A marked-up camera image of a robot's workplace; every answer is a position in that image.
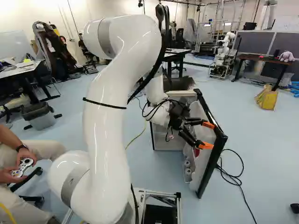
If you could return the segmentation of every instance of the khaki pants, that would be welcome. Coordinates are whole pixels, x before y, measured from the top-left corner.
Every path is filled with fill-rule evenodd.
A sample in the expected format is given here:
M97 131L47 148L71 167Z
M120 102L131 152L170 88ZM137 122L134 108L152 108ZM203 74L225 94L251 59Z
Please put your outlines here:
M38 160L54 161L65 152L65 147L56 141L23 141ZM17 152L8 146L0 145L0 168L15 166ZM6 184L0 184L0 203L3 203L12 213L17 224L46 224L52 215L25 202L12 193ZM8 215L0 208L0 221L11 224Z

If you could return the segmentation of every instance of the wristwatch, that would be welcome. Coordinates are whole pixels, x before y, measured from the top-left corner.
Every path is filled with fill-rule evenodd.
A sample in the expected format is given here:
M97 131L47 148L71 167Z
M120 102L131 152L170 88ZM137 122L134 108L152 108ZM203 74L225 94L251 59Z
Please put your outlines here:
M19 152L19 150L20 150L21 148L26 148L26 149L28 149L28 147L27 147L25 144L22 144L22 145L18 146L15 150L16 150L17 152Z

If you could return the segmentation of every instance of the gray ring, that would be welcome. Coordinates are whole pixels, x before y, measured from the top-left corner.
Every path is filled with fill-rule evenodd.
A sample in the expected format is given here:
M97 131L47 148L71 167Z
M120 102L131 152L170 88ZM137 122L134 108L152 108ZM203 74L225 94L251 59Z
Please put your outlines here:
M101 20L98 29L98 39L99 39L100 46L102 47L105 54L110 58L114 58L116 56L116 53L112 48L110 37L109 37L110 23L111 23L110 19L105 18Z
M76 185L79 183L81 178L87 171L83 167L74 168L66 177L62 188L61 188L61 200L70 208L71 207L71 196L74 192Z

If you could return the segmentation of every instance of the yellow cable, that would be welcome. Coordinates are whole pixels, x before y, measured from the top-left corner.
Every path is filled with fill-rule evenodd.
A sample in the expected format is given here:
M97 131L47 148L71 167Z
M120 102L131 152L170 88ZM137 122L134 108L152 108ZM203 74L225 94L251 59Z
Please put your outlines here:
M8 214L10 221L12 221L13 224L17 224L15 221L13 215L10 213L10 211L5 207L4 204L0 203L0 207L5 211L6 214Z
M145 132L146 124L147 124L147 122L145 121L145 122L144 122L144 128L143 128L142 132L141 132L140 134L138 134L136 137L134 137L134 138L127 144L125 150L129 147L129 145L131 145L131 143L132 143L133 141L135 141L136 139L138 139L138 138Z

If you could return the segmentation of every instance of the hand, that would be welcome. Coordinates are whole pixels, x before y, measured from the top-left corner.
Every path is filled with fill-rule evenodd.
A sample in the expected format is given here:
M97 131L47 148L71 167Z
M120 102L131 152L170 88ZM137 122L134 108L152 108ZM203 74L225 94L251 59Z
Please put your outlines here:
M30 152L28 149L26 148L20 148L18 154L17 154L17 169L19 169L19 164L21 159L24 158L31 158L33 159L33 164L32 166L34 166L36 164L37 158L36 155L34 155L32 152Z
M12 170L15 170L15 167L4 168L0 170L0 183L19 183L27 177L14 177L11 175Z

